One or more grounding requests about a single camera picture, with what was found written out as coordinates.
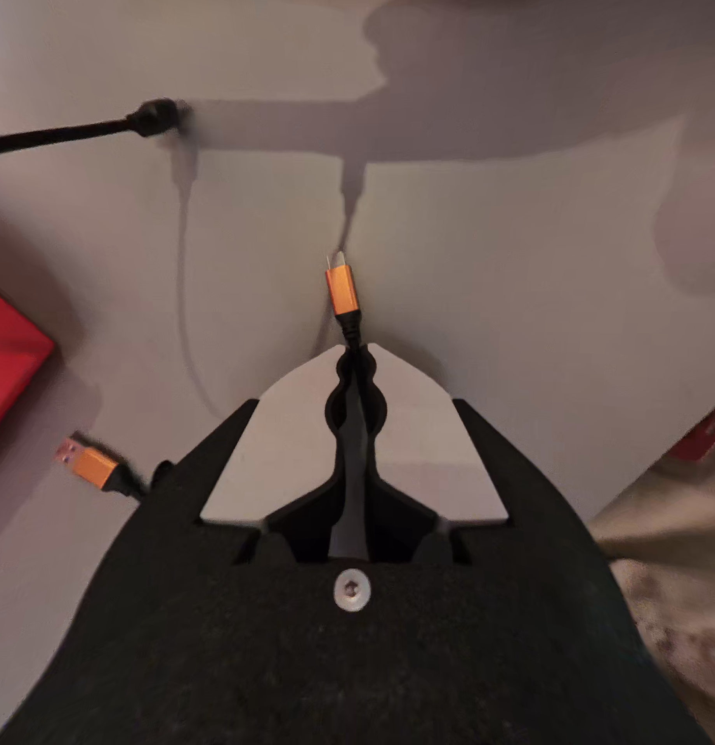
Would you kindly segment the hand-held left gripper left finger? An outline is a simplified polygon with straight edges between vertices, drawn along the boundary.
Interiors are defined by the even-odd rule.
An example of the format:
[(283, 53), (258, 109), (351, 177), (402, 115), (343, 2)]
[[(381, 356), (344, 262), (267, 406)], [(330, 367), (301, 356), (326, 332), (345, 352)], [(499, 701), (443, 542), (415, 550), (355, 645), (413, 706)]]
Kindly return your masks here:
[(345, 507), (340, 428), (351, 375), (350, 354), (336, 345), (273, 384), (255, 404), (200, 521), (279, 534), (298, 562), (325, 562)]

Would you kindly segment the red plastic bin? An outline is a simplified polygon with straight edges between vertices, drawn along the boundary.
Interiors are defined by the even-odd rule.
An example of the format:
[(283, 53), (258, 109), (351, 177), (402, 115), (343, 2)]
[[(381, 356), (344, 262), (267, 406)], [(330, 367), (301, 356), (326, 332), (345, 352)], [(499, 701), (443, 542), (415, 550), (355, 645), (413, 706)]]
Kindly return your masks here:
[(52, 339), (0, 296), (0, 423), (54, 349)]

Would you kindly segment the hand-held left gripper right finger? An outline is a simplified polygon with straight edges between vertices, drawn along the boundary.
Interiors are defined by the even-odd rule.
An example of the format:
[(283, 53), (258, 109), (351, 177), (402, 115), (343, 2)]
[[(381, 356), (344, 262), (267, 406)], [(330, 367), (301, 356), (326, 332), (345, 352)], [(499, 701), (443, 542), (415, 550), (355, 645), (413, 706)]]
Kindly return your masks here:
[(370, 559), (408, 563), (423, 540), (509, 513), (451, 395), (376, 343), (361, 350), (364, 523)]

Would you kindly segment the grey desk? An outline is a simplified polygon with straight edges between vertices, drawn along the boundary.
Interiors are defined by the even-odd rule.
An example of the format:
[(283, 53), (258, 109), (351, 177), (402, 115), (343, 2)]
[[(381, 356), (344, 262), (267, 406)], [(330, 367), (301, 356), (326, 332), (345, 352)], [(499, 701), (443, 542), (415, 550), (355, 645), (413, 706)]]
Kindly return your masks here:
[(363, 332), (594, 516), (715, 406), (715, 2), (0, 2), (0, 134), (167, 96), (198, 150), (0, 156), (0, 292), (58, 355), (0, 427), (0, 727), (144, 474)]

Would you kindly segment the red bag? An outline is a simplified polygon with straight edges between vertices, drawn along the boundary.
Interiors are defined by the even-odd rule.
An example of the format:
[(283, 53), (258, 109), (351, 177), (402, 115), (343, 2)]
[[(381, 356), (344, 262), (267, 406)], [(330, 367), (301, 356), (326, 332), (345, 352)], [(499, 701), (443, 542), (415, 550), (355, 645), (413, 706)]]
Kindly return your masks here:
[(715, 452), (715, 409), (677, 441), (667, 455), (684, 463), (702, 463)]

